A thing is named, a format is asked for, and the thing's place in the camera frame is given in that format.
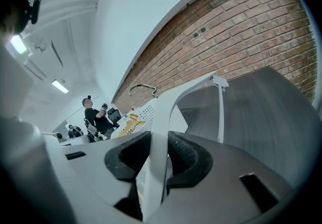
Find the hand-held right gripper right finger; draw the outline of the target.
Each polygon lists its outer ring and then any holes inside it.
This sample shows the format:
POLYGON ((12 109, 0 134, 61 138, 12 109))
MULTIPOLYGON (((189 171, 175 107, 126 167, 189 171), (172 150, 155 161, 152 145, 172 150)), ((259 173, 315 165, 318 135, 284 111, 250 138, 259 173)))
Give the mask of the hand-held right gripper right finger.
POLYGON ((173 167, 155 224, 269 224, 291 186, 276 172, 231 145, 169 132, 173 167))

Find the white ceiling air conditioner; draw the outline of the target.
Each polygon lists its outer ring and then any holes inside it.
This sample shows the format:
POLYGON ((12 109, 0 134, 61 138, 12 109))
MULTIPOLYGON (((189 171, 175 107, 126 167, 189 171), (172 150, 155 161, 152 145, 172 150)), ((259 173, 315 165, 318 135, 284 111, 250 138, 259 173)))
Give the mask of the white ceiling air conditioner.
POLYGON ((47 75, 31 60, 23 63, 25 68, 37 79, 44 81, 47 79, 47 75))

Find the white plastic laundry basket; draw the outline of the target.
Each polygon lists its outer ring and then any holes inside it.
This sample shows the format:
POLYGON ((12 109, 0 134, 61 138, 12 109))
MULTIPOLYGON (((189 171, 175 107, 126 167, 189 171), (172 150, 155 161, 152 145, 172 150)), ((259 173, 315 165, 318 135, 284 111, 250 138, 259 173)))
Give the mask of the white plastic laundry basket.
MULTIPOLYGON (((151 131, 155 102, 156 99, 151 99, 145 105, 138 108, 133 108, 128 113, 123 115, 123 117, 118 121, 119 127, 116 128, 115 131, 112 133, 111 138, 119 138, 118 135, 121 132, 121 130, 125 127, 126 121, 130 120, 130 114, 136 114, 139 116, 140 120, 146 121, 145 124, 137 125, 135 129, 131 132, 131 134, 139 131, 151 131)), ((170 131, 186 132, 187 129, 188 124, 186 123, 178 106, 175 106, 170 118, 170 131)))

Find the white plastic hanger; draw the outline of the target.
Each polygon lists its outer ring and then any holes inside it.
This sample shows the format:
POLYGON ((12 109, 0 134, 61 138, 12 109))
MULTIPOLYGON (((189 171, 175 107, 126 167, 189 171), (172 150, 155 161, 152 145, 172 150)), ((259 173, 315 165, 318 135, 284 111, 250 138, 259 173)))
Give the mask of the white plastic hanger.
POLYGON ((143 199, 143 214, 145 215, 158 209, 163 201, 167 173, 168 131, 172 111, 185 95, 208 81, 211 81, 218 87, 219 125, 217 140, 220 143, 223 142, 224 104, 222 92, 229 86, 225 78, 217 76, 215 72, 211 72, 161 94, 154 104, 150 152, 143 199))

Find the dark ceiling vent strip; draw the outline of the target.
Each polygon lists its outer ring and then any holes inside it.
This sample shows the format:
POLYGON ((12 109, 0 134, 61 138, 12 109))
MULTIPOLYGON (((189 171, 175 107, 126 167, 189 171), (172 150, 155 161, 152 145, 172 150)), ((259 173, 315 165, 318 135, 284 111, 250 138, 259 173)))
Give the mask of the dark ceiling vent strip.
POLYGON ((64 67, 64 66, 63 66, 63 63, 62 63, 62 60, 61 60, 61 58, 60 58, 60 56, 59 56, 59 54, 58 54, 58 52, 57 52, 57 50, 56 50, 56 47, 55 47, 55 45, 54 45, 54 43, 53 43, 53 41, 52 41, 52 40, 51 40, 51 48, 52 48, 52 50, 53 50, 53 52, 54 52, 54 54, 55 54, 56 58, 58 59, 59 63, 61 64, 61 66, 62 66, 62 67, 64 67))

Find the black office chair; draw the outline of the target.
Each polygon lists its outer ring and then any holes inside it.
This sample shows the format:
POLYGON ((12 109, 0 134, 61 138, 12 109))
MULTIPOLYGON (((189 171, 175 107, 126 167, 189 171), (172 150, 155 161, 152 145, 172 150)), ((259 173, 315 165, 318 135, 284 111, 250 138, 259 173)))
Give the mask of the black office chair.
POLYGON ((114 109, 113 107, 107 111, 108 118, 113 123, 114 127, 118 128, 119 124, 118 121, 121 119, 121 114, 118 109, 114 109))

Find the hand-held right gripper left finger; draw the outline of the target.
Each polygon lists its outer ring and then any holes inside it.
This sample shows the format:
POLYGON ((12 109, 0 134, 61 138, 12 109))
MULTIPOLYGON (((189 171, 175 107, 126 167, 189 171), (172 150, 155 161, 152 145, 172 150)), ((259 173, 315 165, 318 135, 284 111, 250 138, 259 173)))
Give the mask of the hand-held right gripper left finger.
POLYGON ((136 178, 150 151, 149 131, 62 147, 77 179, 110 206, 142 220, 136 178))

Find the ceiling light panel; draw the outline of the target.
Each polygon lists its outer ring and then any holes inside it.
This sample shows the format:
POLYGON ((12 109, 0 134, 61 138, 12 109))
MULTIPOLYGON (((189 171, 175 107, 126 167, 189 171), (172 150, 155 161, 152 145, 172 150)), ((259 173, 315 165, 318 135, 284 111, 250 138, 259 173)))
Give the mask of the ceiling light panel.
POLYGON ((58 80, 54 80, 51 84, 64 94, 67 94, 69 92, 69 90, 64 87, 58 80))
POLYGON ((25 43, 19 35, 13 36, 10 40, 10 43, 12 44, 12 46, 18 54, 23 54, 27 51, 27 46, 25 45, 25 43))

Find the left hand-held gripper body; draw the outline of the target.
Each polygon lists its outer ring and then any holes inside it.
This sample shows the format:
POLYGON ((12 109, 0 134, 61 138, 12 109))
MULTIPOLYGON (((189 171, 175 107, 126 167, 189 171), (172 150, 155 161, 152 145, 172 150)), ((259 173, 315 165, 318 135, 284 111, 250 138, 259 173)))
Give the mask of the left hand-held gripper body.
POLYGON ((41 132, 42 136, 46 141, 60 143, 62 140, 62 134, 60 132, 41 132))

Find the white ceiling pipes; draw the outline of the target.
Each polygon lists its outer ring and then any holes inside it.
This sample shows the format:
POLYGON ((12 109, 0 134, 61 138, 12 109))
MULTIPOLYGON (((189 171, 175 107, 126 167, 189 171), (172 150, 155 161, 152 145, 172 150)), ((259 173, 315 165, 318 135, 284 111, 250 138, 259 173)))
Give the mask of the white ceiling pipes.
POLYGON ((69 19, 97 9, 99 0, 55 0, 40 7, 37 27, 45 28, 62 20, 69 19))

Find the light wooden hanger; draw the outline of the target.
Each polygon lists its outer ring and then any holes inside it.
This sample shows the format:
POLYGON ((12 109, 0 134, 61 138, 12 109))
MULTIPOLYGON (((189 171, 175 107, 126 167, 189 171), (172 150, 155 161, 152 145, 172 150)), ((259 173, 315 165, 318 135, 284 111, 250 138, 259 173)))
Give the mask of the light wooden hanger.
POLYGON ((129 135, 136 127, 137 121, 130 119, 126 121, 125 127, 121 130, 118 137, 129 135))

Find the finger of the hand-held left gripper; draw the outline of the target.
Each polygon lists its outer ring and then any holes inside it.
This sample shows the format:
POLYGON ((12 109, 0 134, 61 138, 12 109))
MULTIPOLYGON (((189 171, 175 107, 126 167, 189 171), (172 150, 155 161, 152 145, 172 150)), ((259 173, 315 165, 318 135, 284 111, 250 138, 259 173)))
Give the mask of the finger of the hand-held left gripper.
POLYGON ((83 135, 77 138, 69 139, 65 142, 61 142, 60 146, 79 145, 79 144, 87 144, 87 143, 91 143, 90 138, 88 135, 83 135))

